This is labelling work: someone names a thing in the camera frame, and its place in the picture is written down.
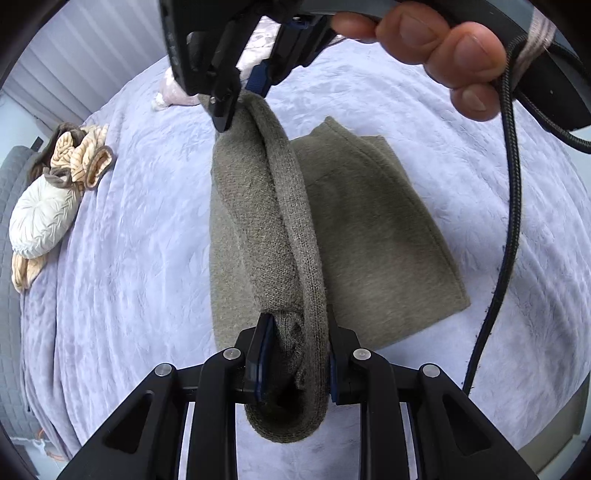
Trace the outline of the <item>person's right hand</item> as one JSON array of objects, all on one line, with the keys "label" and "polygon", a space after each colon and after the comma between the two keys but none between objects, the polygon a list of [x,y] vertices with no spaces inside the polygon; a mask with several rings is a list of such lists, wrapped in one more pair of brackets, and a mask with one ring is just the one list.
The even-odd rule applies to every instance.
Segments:
[{"label": "person's right hand", "polygon": [[487,27],[475,22],[452,27],[436,10],[405,2],[379,22],[356,13],[335,14],[332,29],[362,43],[379,43],[401,63],[423,66],[431,79],[450,90],[451,102],[463,116],[485,122],[500,113],[493,83],[505,71],[507,54]]}]

